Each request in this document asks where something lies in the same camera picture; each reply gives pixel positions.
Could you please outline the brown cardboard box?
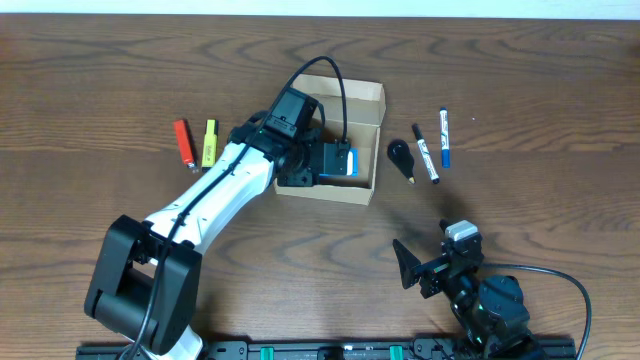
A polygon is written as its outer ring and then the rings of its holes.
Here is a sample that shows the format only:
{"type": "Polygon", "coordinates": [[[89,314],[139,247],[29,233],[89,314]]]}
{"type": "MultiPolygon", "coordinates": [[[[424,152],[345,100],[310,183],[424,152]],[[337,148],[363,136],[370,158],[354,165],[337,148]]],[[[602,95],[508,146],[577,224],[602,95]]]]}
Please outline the brown cardboard box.
{"type": "Polygon", "coordinates": [[[279,195],[367,205],[375,190],[381,125],[386,111],[380,83],[300,75],[292,87],[323,105],[326,121],[321,140],[332,143],[347,131],[351,148],[358,150],[356,177],[322,177],[313,187],[275,186],[279,195]]]}

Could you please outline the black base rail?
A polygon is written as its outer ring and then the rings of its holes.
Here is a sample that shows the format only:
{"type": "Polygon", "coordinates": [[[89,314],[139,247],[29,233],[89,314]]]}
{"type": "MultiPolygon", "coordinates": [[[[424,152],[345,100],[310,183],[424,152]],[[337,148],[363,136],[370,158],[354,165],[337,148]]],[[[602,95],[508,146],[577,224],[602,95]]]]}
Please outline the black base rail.
{"type": "MultiPolygon", "coordinates": [[[[576,346],[572,339],[547,338],[540,344],[547,359],[575,359],[576,346]]],[[[126,359],[129,346],[79,346],[76,360],[126,359]]],[[[362,341],[346,343],[247,343],[244,341],[213,342],[204,346],[195,358],[169,352],[160,357],[145,350],[133,359],[216,359],[216,360],[325,360],[325,359],[482,359],[463,348],[460,341],[446,338],[415,338],[410,341],[362,341]]]]}

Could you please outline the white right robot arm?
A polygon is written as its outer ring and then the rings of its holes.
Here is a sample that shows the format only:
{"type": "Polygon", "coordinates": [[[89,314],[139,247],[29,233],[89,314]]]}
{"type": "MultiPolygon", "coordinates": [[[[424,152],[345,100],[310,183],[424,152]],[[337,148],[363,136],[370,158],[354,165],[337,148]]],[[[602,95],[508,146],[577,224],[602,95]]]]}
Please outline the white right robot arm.
{"type": "Polygon", "coordinates": [[[482,236],[449,238],[442,243],[442,255],[426,263],[399,240],[392,242],[402,286],[420,286],[423,298],[443,293],[466,331],[462,350],[471,359],[546,359],[537,338],[528,328],[530,314],[523,291],[510,276],[479,280],[483,263],[482,236]]]}

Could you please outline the yellow highlighter pen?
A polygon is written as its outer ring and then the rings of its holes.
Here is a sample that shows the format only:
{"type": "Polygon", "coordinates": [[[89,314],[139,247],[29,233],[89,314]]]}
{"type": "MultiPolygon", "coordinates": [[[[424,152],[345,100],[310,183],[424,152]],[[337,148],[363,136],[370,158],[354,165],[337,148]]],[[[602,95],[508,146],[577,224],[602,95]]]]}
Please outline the yellow highlighter pen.
{"type": "Polygon", "coordinates": [[[208,171],[216,162],[218,140],[218,122],[208,119],[203,141],[201,168],[202,172],[208,171]]]}

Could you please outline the blue whiteboard marker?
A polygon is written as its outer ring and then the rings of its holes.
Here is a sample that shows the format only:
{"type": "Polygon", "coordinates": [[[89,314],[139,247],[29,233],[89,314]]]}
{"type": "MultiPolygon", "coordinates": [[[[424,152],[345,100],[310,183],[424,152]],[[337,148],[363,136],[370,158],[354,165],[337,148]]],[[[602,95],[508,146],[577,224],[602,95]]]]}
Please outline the blue whiteboard marker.
{"type": "Polygon", "coordinates": [[[450,162],[450,139],[449,139],[449,120],[448,110],[441,108],[440,117],[440,140],[441,140],[441,162],[443,168],[449,168],[450,162]]]}

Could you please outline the red stapler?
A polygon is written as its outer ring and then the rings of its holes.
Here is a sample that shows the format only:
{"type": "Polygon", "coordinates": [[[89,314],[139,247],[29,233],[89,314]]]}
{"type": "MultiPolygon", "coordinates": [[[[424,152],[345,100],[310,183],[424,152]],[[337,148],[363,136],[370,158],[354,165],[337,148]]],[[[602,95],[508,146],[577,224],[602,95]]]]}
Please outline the red stapler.
{"type": "Polygon", "coordinates": [[[198,165],[187,121],[185,119],[175,120],[173,122],[173,128],[182,163],[192,172],[197,172],[198,165]]]}

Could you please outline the blue plastic block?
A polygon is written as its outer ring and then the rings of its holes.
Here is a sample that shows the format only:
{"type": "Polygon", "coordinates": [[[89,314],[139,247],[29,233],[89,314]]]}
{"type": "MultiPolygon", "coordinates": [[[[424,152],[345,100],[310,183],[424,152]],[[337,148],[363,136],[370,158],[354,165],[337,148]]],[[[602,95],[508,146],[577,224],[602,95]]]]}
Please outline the blue plastic block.
{"type": "Polygon", "coordinates": [[[325,151],[322,161],[321,177],[356,177],[358,175],[358,150],[351,148],[345,157],[329,158],[329,151],[325,151]]]}

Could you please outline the black whiteboard marker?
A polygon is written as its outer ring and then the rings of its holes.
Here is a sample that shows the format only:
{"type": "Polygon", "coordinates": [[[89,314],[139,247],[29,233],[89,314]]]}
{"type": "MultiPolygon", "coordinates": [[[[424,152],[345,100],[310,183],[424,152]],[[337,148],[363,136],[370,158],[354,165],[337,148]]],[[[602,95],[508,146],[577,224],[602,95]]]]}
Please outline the black whiteboard marker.
{"type": "Polygon", "coordinates": [[[433,184],[439,184],[440,183],[440,177],[436,171],[435,165],[433,163],[433,160],[431,158],[426,140],[419,128],[419,125],[417,123],[414,123],[412,125],[412,131],[414,133],[414,136],[416,138],[416,142],[419,148],[419,151],[421,153],[421,157],[423,159],[423,162],[425,164],[427,173],[429,175],[429,178],[431,180],[431,182],[433,184]]]}

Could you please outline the black correction tape dispenser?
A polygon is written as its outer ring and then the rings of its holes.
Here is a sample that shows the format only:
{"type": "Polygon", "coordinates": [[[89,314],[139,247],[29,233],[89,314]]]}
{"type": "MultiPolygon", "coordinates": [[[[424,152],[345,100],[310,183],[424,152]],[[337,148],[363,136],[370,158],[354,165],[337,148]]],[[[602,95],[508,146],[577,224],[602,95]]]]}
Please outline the black correction tape dispenser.
{"type": "Polygon", "coordinates": [[[387,147],[387,156],[409,183],[414,184],[414,158],[408,144],[404,140],[394,139],[387,147]]]}

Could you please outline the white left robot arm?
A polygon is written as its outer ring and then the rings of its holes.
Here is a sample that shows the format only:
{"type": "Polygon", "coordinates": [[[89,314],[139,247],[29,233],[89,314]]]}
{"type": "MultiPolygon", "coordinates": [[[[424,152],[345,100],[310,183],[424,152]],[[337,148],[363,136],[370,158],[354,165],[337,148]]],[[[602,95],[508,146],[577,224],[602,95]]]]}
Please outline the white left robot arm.
{"type": "Polygon", "coordinates": [[[118,350],[80,350],[90,359],[196,359],[204,349],[190,328],[202,257],[237,212],[272,184],[313,187],[353,176],[358,155],[342,138],[322,139],[311,124],[315,98],[284,88],[268,110],[234,128],[217,162],[180,197],[139,222],[108,228],[84,303],[85,313],[129,339],[118,350]]]}

